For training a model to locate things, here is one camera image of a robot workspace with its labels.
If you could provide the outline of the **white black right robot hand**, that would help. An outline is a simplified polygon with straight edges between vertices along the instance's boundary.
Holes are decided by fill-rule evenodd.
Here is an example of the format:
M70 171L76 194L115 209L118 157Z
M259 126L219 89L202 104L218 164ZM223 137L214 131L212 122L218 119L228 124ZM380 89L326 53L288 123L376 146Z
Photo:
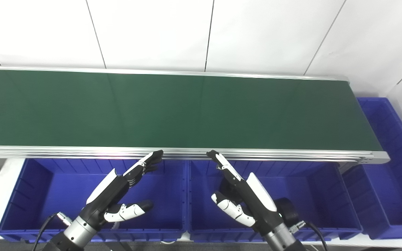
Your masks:
M206 155L217 164L227 183L232 185L247 207L244 211L239 203L217 190L211 199L223 212L240 224L254 228L261 236L289 232L275 203L254 173L244 179L219 152L211 150Z

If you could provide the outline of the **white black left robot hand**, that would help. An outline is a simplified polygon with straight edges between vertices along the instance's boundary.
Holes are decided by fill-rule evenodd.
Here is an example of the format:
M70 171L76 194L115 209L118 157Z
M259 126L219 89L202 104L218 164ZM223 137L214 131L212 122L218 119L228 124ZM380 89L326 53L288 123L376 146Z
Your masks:
M86 206L80 211L78 219L84 227L99 231L107 222L126 221L150 211L154 204L151 200L139 203L120 204L120 200L134 187L142 177L157 169L163 150L157 150L142 157L122 175L113 169L94 189Z

